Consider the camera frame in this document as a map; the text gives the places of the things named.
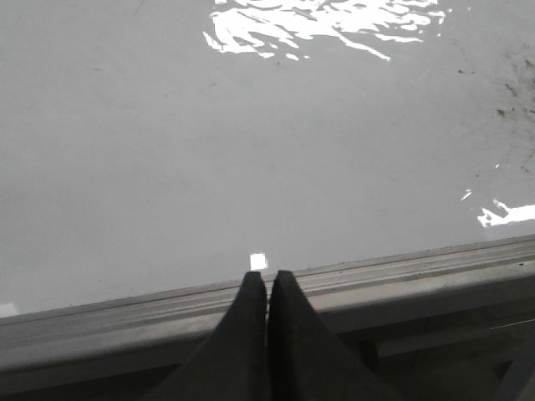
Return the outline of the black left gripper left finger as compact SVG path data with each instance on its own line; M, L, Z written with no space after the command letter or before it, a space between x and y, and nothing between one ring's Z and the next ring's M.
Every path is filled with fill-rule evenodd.
M259 272L245 274L232 305L193 357L144 400L265 400L267 291Z

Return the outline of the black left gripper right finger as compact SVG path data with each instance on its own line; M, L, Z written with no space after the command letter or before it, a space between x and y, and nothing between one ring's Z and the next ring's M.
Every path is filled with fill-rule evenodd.
M267 322L274 400L401 400L321 322L295 276L273 282Z

